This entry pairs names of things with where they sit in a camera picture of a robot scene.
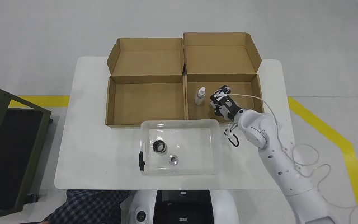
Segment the plastic bottle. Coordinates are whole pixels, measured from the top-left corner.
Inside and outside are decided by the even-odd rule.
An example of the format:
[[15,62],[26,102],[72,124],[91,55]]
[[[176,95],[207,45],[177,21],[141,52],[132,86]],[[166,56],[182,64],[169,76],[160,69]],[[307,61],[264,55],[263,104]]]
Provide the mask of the plastic bottle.
[[200,105],[202,104],[202,102],[204,102],[204,98],[205,98],[205,87],[202,87],[196,92],[194,103],[196,105]]

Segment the white table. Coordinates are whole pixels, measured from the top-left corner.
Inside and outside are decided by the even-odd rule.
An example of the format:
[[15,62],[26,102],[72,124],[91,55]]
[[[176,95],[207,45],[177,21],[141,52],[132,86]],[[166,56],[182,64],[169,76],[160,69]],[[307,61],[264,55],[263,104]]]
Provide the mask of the white table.
[[[59,189],[278,189],[257,148],[236,130],[241,145],[222,148],[216,175],[144,176],[138,165],[139,128],[105,126],[107,57],[79,58],[55,175]],[[293,131],[281,63],[263,60],[258,70],[263,98],[282,131]]]

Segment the small metal cylinder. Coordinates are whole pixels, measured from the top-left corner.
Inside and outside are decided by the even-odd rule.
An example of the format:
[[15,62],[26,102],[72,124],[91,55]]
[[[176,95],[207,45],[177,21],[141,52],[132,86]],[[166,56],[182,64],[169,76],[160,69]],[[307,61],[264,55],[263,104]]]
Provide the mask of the small metal cylinder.
[[177,165],[178,163],[179,163],[179,158],[178,158],[178,156],[177,155],[170,155],[169,156],[169,163],[171,164],[171,165]]

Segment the cardboard box lid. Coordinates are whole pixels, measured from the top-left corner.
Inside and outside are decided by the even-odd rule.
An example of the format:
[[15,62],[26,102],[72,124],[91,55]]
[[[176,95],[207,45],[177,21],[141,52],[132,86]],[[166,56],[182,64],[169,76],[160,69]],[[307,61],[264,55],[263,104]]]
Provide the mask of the cardboard box lid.
[[183,35],[187,74],[256,74],[261,57],[245,32]]
[[112,76],[182,75],[182,38],[120,38],[107,60]]

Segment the white bottle cap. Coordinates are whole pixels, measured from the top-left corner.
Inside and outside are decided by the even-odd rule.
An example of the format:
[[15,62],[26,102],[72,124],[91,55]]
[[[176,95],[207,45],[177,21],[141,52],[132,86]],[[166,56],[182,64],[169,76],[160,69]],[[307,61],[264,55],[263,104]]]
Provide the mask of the white bottle cap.
[[204,95],[204,94],[205,94],[205,87],[202,87],[201,89],[199,89],[199,94],[200,94],[200,95]]

